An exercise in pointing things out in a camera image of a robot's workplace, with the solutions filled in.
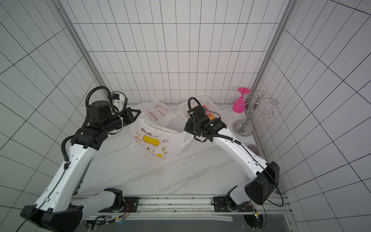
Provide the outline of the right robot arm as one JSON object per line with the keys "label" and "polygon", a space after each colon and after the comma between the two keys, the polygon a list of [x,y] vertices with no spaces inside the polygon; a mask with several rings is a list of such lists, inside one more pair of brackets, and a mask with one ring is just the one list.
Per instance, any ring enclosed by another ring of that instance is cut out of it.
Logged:
{"label": "right robot arm", "polygon": [[244,170],[249,181],[236,185],[226,195],[231,211],[247,202],[263,205],[276,190],[279,194],[280,167],[274,161],[268,163],[237,140],[221,118],[209,119],[206,109],[195,98],[187,101],[189,119],[184,131],[199,142],[210,141],[226,151]]}

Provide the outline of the translucent white plastic bag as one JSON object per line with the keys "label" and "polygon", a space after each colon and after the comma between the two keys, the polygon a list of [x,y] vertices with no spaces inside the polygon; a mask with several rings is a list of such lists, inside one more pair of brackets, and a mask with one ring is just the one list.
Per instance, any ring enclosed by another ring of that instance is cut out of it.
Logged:
{"label": "translucent white plastic bag", "polygon": [[193,139],[192,134],[159,126],[146,115],[139,115],[130,125],[130,132],[145,150],[162,158],[178,155]]}

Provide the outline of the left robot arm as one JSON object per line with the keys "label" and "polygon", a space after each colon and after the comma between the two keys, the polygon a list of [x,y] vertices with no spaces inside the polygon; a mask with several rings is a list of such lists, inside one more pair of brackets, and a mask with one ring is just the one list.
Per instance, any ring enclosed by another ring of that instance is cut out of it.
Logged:
{"label": "left robot arm", "polygon": [[110,92],[105,86],[95,87],[87,94],[85,121],[74,135],[62,141],[64,161],[35,204],[22,209],[20,216],[25,221],[52,232],[73,232],[83,220],[101,210],[129,209],[122,191],[116,188],[106,188],[81,202],[71,202],[103,142],[140,115],[140,110],[127,104],[124,93]]}

